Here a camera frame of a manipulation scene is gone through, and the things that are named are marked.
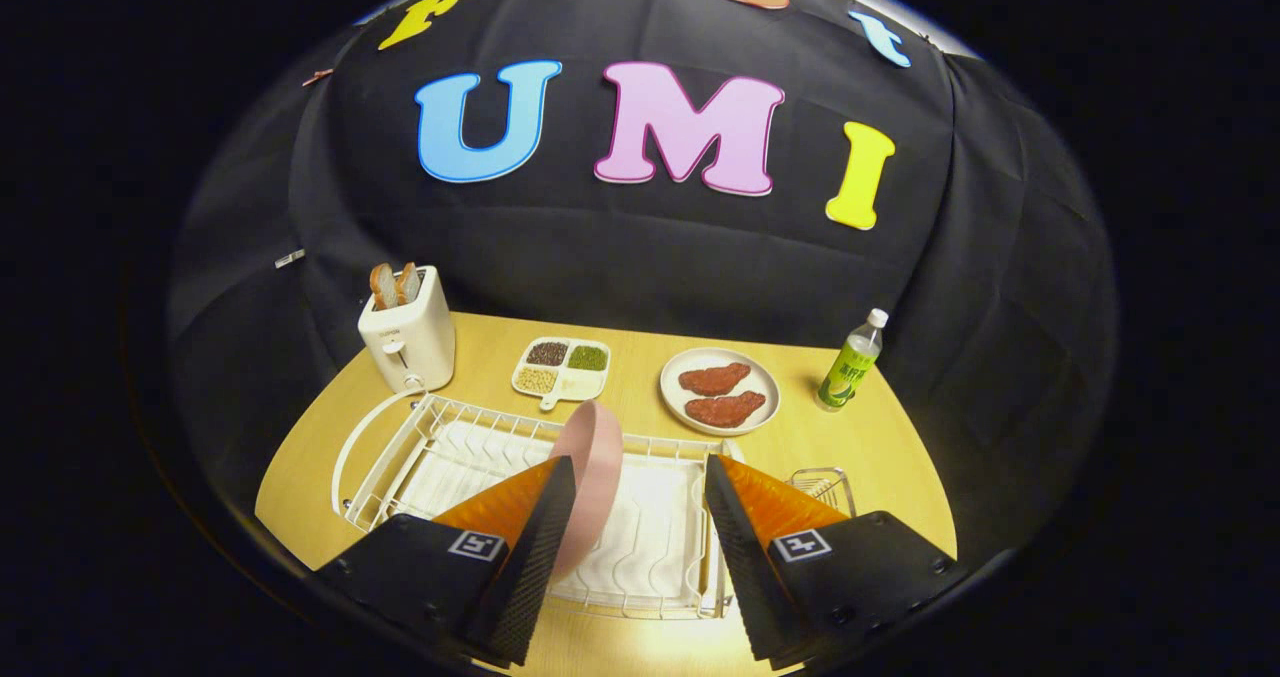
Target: toaster lever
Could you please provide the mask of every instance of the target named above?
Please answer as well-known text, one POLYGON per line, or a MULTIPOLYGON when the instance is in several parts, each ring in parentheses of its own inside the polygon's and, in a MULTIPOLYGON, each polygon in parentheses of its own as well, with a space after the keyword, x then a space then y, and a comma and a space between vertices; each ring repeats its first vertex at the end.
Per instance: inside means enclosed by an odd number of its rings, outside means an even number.
POLYGON ((393 340, 392 343, 387 343, 383 346, 383 352, 388 354, 397 354, 397 357, 401 358, 401 363, 404 366, 406 370, 408 370, 408 363, 404 362, 404 356, 401 353, 403 348, 404 343, 402 340, 393 340))

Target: letter u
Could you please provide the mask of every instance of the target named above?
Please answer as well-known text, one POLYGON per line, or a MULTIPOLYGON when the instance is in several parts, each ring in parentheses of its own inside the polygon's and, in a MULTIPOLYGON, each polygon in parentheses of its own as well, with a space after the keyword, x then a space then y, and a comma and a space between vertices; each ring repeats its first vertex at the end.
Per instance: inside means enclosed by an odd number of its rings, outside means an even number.
POLYGON ((413 100, 421 106, 417 157, 424 170, 447 182, 493 180, 518 170, 538 148, 547 83, 561 70, 554 59, 534 59, 498 72, 498 81, 511 86, 507 134, 485 148, 471 148, 462 141, 467 93, 480 84, 480 76, 465 72, 422 86, 413 100))

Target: dish rack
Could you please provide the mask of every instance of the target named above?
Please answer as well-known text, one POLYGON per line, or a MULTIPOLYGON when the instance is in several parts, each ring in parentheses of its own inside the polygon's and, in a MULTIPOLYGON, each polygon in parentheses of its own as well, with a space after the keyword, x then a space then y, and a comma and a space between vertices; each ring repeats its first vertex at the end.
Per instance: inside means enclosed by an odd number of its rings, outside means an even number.
MULTIPOLYGON (((434 518, 547 459, 561 427, 425 395, 412 403, 355 495, 340 500, 339 513, 365 532, 402 512, 434 518)), ((623 435, 618 493, 604 532, 580 567, 549 586, 547 607, 637 619, 722 617, 732 596, 703 503, 709 454, 744 462, 724 440, 623 435)), ((344 456, 335 465, 335 489, 344 456)))

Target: plastic bottle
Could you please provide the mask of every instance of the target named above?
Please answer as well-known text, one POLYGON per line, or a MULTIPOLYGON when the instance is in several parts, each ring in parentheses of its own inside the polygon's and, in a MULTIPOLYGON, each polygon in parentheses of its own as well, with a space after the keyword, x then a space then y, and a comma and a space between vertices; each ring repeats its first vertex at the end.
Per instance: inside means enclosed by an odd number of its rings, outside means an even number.
POLYGON ((881 333, 888 323, 888 314, 882 308, 873 308, 867 316, 867 323, 849 333, 845 344, 840 348, 836 362, 827 372, 827 379, 818 386, 818 407, 827 412, 836 412, 854 398, 858 385, 876 363, 883 349, 884 342, 881 333))

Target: letter m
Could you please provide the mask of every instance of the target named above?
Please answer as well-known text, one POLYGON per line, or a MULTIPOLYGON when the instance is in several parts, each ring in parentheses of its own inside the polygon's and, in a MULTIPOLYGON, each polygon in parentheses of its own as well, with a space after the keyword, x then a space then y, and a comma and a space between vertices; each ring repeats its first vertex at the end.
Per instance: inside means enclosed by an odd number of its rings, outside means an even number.
POLYGON ((671 179, 689 179, 713 141, 716 161, 703 182, 731 195, 760 197, 773 189, 765 170, 769 122, 786 95, 777 86, 750 77, 726 81, 695 111, 671 67, 652 61, 618 61, 604 69, 617 84, 618 108, 608 157, 595 163, 595 177, 608 182, 645 182, 657 168, 644 156, 653 133, 671 179))

